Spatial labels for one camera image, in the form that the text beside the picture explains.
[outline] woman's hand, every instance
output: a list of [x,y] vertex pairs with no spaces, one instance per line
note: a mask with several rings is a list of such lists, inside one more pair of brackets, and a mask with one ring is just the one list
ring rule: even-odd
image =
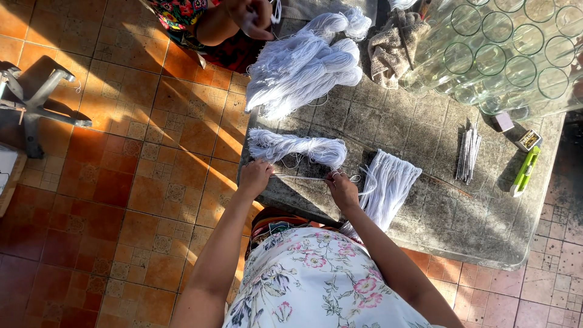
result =
[[356,185],[348,179],[346,172],[342,169],[334,170],[326,175],[324,182],[330,188],[332,198],[336,206],[342,212],[346,212],[352,208],[360,208],[359,205],[359,189]]
[[273,34],[265,29],[271,24],[273,7],[268,0],[225,0],[231,19],[247,36],[257,40],[273,40]]
[[264,162],[262,159],[249,162],[241,167],[237,191],[252,200],[255,199],[267,187],[271,173],[273,173],[273,167],[268,162]]

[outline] green utility knife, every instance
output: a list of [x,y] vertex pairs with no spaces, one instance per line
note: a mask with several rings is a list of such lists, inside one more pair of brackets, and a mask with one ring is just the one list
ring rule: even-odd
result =
[[518,197],[522,195],[528,184],[528,180],[531,178],[532,170],[535,168],[536,160],[539,158],[540,148],[534,146],[531,151],[528,152],[514,184],[510,187],[510,195],[512,197]]

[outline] eraser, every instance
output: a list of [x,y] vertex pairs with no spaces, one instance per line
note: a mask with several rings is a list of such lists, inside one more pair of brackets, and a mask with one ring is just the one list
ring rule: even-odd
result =
[[531,151],[532,147],[540,145],[542,140],[543,138],[538,133],[536,133],[535,130],[528,130],[524,133],[524,135],[522,135],[522,137],[520,137],[518,141],[514,142],[514,144],[521,150],[529,152]]
[[494,124],[494,128],[498,132],[506,132],[514,127],[514,123],[512,119],[510,119],[510,115],[507,112],[500,113],[496,116],[493,116],[492,123]]

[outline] woman's arm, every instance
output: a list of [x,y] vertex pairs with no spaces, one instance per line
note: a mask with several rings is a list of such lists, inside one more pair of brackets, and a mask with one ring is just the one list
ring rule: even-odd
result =
[[385,281],[431,324],[463,328],[443,296],[417,265],[360,208],[358,188],[342,170],[329,174],[326,184],[334,202],[359,234]]
[[[252,39],[271,40],[273,35],[265,29],[271,24],[272,6],[267,0],[224,0],[209,7],[196,25],[196,39],[205,46],[217,46],[242,28]],[[257,19],[248,22],[248,6],[255,8]]]
[[220,327],[237,269],[241,235],[253,200],[265,189],[273,168],[256,160],[241,168],[239,188],[197,258],[172,316],[170,328]]

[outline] concrete table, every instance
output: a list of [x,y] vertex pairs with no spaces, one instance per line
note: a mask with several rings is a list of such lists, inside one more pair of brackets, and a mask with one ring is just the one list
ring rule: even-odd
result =
[[[365,46],[361,47],[363,67],[368,57]],[[267,121],[254,110],[248,128],[343,139],[348,156],[342,168],[349,176],[363,175],[357,183],[359,190],[364,174],[358,167],[369,165],[378,148],[407,160],[422,168],[424,174],[386,231],[395,243],[503,270],[516,270],[526,263],[559,144],[563,114],[523,122],[503,135],[495,132],[489,118],[475,107],[434,92],[416,97],[402,89],[385,90],[366,75],[356,87],[336,86],[328,97],[312,105],[320,106],[303,106],[281,121]],[[478,122],[482,145],[474,179],[466,186],[454,176],[461,133],[470,122]],[[512,198],[508,191],[526,153],[509,139],[518,139],[524,129],[530,128],[544,138],[542,154],[526,192]],[[251,160],[247,137],[240,166]],[[297,164],[289,155],[274,167],[276,173],[307,177],[323,177],[328,171],[306,158]],[[257,200],[324,224],[338,226],[345,220],[322,181],[271,178]]]

